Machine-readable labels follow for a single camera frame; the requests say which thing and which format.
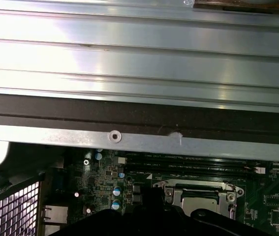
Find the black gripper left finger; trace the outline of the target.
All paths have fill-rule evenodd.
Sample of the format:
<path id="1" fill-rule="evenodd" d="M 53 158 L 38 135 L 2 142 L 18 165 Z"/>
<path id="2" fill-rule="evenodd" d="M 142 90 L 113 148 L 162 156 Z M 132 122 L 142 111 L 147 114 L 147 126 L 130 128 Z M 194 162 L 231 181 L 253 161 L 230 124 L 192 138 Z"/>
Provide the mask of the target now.
<path id="1" fill-rule="evenodd" d="M 142 203 L 132 212 L 121 214 L 105 209 L 87 216 L 60 230 L 61 236 L 152 236 L 150 209 L 154 202 L 154 189 L 142 189 Z"/>

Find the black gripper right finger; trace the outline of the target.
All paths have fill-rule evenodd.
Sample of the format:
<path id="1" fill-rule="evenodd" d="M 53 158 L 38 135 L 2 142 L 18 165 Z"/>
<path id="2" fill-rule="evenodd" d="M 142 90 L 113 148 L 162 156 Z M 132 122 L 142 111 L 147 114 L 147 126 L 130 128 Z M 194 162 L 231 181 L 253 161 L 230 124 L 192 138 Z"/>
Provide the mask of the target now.
<path id="1" fill-rule="evenodd" d="M 162 188 L 153 189 L 153 212 L 158 225 L 172 236 L 264 236 L 265 232 L 207 209 L 186 216 L 178 206 L 165 204 Z"/>

